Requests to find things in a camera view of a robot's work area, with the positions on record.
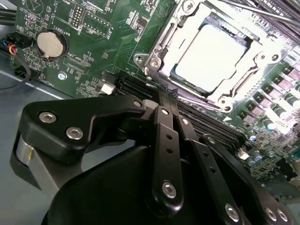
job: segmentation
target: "yellow wire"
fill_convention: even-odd
[[[9,52],[12,54],[12,55],[16,55],[16,53],[13,51],[13,48],[15,47],[15,45],[11,45],[9,47]]]

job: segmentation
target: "electrolytic capacitor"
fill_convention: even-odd
[[[262,123],[268,130],[274,130],[276,128],[276,124],[270,119],[265,119]]]
[[[254,161],[254,159],[252,157],[248,157],[246,159],[246,162],[247,162],[248,166],[254,166],[256,164],[256,162]]]
[[[254,151],[252,154],[252,157],[254,158],[255,162],[261,162],[263,160],[263,157],[261,156],[261,154],[259,153],[259,150]]]
[[[280,119],[282,120],[285,120],[288,116],[289,116],[289,113],[284,110],[283,108],[277,108],[274,110],[274,112],[276,113],[277,116],[280,117]]]
[[[256,141],[255,133],[252,130],[247,131],[247,136],[250,141],[252,141],[252,142]]]
[[[300,100],[295,96],[288,97],[287,102],[295,109],[300,109]]]
[[[270,157],[270,158],[275,157],[275,152],[274,151],[269,150],[269,151],[267,151],[267,154],[268,154],[268,157]]]

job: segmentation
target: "screw hole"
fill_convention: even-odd
[[[210,171],[212,171],[213,173],[217,173],[217,171],[212,167],[210,167]]]
[[[135,60],[136,60],[137,63],[142,63],[142,62],[143,62],[143,59],[142,59],[141,56],[137,56],[137,57],[135,58]]]
[[[276,60],[278,60],[278,58],[279,58],[279,55],[275,54],[272,56],[272,61],[276,61]]]
[[[79,132],[77,130],[72,130],[71,133],[74,134],[74,135],[78,135],[79,134]]]
[[[168,152],[169,154],[172,154],[172,153],[173,153],[173,150],[170,149],[170,148],[167,148],[166,150],[167,150],[167,152]]]
[[[169,140],[172,140],[173,137],[171,135],[166,135]]]

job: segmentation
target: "black mounting arm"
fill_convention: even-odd
[[[37,102],[11,166],[52,199],[45,224],[290,225],[290,216],[213,136],[199,140],[173,92]],[[82,172],[87,152],[135,146]]]

